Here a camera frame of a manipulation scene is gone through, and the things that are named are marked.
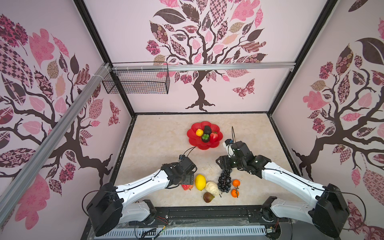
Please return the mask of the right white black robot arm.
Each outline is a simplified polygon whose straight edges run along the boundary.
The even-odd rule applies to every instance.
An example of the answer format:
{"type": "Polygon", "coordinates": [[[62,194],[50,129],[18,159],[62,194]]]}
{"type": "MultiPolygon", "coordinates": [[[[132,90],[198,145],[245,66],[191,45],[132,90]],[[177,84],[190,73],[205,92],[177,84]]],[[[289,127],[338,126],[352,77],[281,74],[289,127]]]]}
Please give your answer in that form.
{"type": "Polygon", "coordinates": [[[324,186],[299,177],[265,156],[255,156],[242,141],[227,139],[223,147],[227,154],[216,160],[222,170],[236,168],[247,172],[277,184],[301,199],[300,202],[292,202],[269,197],[264,208],[275,217],[306,222],[330,238],[340,237],[350,216],[345,192],[332,184],[324,186]]]}

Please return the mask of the small yellow quince fruit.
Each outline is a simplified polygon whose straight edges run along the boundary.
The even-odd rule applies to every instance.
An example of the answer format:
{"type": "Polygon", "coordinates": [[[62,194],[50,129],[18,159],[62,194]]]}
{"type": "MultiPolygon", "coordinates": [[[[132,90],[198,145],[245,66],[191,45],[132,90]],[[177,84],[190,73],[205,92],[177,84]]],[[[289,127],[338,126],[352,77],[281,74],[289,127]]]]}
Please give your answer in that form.
{"type": "Polygon", "coordinates": [[[196,130],[196,136],[201,137],[203,135],[204,135],[204,131],[202,129],[197,129],[196,130]]]}

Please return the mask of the brown green fig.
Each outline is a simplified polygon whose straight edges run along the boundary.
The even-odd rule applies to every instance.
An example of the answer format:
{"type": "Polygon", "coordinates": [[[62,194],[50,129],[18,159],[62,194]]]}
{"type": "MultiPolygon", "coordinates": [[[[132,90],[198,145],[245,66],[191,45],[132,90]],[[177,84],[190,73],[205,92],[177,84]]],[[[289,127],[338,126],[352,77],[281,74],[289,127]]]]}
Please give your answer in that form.
{"type": "Polygon", "coordinates": [[[210,203],[213,199],[215,198],[215,196],[209,192],[206,192],[204,193],[203,195],[203,200],[206,202],[206,203],[210,203]]]}

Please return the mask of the dark green avocado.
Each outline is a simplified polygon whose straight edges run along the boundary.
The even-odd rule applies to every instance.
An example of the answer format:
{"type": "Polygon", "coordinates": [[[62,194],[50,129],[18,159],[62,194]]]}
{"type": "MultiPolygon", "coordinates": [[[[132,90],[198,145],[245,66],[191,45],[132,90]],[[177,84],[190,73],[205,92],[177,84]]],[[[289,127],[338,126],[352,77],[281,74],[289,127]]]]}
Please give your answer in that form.
{"type": "Polygon", "coordinates": [[[204,135],[210,135],[212,133],[212,129],[210,126],[204,126],[204,135]]]}

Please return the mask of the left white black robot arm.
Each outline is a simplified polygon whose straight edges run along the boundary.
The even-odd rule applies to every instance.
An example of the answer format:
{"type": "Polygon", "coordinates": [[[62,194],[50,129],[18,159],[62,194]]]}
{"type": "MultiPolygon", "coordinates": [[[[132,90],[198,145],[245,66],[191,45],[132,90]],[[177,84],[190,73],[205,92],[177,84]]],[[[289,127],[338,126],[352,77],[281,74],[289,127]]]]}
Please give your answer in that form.
{"type": "Polygon", "coordinates": [[[182,157],[178,162],[163,164],[153,174],[137,181],[119,186],[113,183],[103,185],[83,208],[95,237],[109,233],[119,224],[152,223],[157,210],[150,200],[140,199],[159,190],[178,187],[186,181],[193,183],[197,169],[190,158],[182,157]]]}

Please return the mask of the red pomegranate fruit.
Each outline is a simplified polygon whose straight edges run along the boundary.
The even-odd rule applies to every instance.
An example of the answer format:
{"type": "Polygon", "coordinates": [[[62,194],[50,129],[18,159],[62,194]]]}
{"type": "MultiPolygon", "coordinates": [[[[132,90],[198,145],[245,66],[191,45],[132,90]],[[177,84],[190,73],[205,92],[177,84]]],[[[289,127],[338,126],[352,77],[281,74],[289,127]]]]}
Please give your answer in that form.
{"type": "Polygon", "coordinates": [[[193,185],[182,185],[182,188],[184,191],[191,190],[194,186],[193,185]]]}

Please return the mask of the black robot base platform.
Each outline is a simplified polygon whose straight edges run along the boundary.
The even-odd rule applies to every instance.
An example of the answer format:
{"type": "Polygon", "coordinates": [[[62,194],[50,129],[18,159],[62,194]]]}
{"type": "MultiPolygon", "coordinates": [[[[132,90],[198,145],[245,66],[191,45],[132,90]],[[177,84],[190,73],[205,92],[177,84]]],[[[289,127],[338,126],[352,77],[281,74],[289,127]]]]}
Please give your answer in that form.
{"type": "Polygon", "coordinates": [[[315,226],[290,218],[262,218],[261,206],[157,207],[154,221],[148,225],[138,222],[119,224],[114,229],[165,227],[264,226],[266,236],[204,237],[160,240],[328,240],[315,226]]]}

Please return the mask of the red flower-shaped fruit bowl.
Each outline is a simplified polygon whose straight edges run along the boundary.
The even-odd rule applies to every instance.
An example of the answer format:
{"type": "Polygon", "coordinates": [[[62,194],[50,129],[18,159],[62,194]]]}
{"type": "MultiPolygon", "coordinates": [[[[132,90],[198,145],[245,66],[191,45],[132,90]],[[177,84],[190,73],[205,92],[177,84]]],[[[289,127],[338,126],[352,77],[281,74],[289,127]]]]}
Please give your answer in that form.
{"type": "Polygon", "coordinates": [[[223,139],[223,134],[221,132],[221,129],[218,125],[212,124],[207,121],[203,121],[200,123],[194,123],[190,129],[187,131],[187,137],[189,138],[189,143],[194,146],[199,148],[200,150],[208,150],[210,148],[217,148],[220,144],[220,141],[223,139]],[[201,137],[196,136],[196,130],[197,129],[202,129],[204,130],[204,126],[210,126],[212,129],[212,132],[217,132],[219,137],[216,142],[208,142],[208,143],[203,143],[201,140],[201,137]]]}

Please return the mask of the red strawberry with green leaves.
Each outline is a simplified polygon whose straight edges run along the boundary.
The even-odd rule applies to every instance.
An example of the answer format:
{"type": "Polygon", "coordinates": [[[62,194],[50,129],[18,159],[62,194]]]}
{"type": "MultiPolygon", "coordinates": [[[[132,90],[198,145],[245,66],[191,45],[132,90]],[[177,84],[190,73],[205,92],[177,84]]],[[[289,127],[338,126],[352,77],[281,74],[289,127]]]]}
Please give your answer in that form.
{"type": "Polygon", "coordinates": [[[212,132],[212,133],[210,134],[210,142],[216,142],[217,139],[218,139],[218,137],[219,137],[219,135],[218,135],[217,132],[212,132]]]}

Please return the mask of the yellow lemon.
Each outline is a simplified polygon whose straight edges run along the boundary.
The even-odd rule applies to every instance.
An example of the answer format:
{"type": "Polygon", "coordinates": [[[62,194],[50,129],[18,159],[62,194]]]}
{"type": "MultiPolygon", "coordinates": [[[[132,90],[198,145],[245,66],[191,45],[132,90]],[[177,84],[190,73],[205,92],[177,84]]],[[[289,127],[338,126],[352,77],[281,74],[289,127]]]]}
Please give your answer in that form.
{"type": "Polygon", "coordinates": [[[199,174],[195,177],[195,185],[199,191],[202,191],[206,187],[207,181],[205,176],[199,174]]]}

